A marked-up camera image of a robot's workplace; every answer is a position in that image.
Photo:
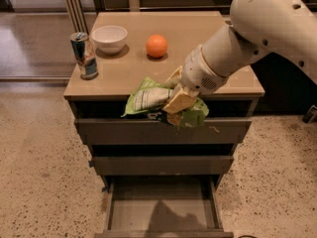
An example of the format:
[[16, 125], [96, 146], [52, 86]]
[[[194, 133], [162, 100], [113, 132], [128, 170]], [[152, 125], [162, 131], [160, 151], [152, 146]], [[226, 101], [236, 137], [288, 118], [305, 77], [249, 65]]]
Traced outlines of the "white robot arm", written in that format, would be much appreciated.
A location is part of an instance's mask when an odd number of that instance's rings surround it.
[[178, 113], [213, 94], [231, 75], [274, 53], [317, 81], [317, 18], [301, 0], [233, 0], [229, 25], [198, 45], [170, 78], [163, 110]]

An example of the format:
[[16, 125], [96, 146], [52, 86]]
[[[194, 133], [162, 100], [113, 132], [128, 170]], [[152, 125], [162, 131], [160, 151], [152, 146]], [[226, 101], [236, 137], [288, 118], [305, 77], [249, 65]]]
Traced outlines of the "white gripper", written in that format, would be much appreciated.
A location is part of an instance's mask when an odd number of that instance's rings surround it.
[[[186, 87], [177, 86], [180, 82]], [[174, 90], [162, 110], [169, 114], [180, 112], [196, 102], [198, 92], [210, 95], [226, 83], [227, 78], [218, 75], [207, 64], [202, 46], [198, 45], [186, 57], [184, 65], [180, 65], [165, 81], [164, 85]]]

